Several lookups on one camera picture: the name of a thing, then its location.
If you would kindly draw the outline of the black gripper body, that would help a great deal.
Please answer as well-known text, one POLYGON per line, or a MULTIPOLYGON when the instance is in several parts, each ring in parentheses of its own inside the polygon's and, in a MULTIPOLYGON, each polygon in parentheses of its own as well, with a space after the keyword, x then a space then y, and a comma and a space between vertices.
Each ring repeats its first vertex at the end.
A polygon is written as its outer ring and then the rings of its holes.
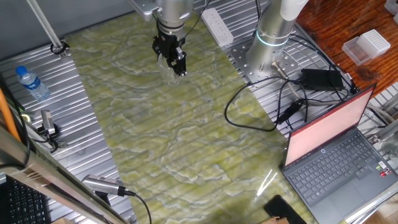
POLYGON ((159 52, 170 61, 180 60, 183 58, 183 44, 184 38, 179 39, 176 35, 168 35, 159 31, 157 38, 159 52))

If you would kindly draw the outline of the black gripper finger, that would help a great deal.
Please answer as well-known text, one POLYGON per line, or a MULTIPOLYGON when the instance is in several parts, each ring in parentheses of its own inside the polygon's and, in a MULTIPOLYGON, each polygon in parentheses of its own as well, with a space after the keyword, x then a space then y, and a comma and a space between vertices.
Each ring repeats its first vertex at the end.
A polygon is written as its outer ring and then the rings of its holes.
POLYGON ((158 57, 162 55, 162 46, 162 38, 159 36, 155 36, 152 43, 152 50, 157 54, 158 57))
POLYGON ((184 77, 187 74, 186 71, 186 56, 187 54, 180 48, 177 47, 174 51, 174 69, 175 73, 180 76, 184 77))

